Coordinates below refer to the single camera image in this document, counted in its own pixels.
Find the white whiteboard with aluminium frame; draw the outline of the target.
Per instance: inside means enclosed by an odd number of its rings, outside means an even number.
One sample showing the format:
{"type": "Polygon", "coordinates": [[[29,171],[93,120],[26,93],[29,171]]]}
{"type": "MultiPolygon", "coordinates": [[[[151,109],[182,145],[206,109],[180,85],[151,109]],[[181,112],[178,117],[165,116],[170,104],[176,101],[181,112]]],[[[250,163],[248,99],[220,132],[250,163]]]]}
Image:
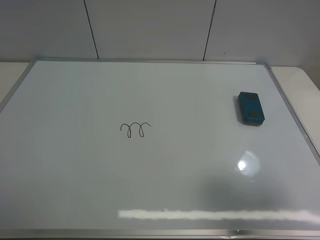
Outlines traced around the white whiteboard with aluminium frame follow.
{"type": "Polygon", "coordinates": [[[0,236],[317,240],[320,154],[263,63],[35,59],[0,104],[0,236]]]}

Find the blue board eraser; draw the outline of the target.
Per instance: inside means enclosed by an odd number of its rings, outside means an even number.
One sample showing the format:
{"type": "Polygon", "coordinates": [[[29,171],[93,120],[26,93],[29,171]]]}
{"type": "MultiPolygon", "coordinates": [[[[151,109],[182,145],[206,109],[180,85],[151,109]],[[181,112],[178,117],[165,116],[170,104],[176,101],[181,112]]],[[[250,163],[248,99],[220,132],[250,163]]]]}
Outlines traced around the blue board eraser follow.
{"type": "Polygon", "coordinates": [[[250,126],[261,126],[265,121],[262,105],[257,93],[240,92],[238,103],[242,122],[250,126]]]}

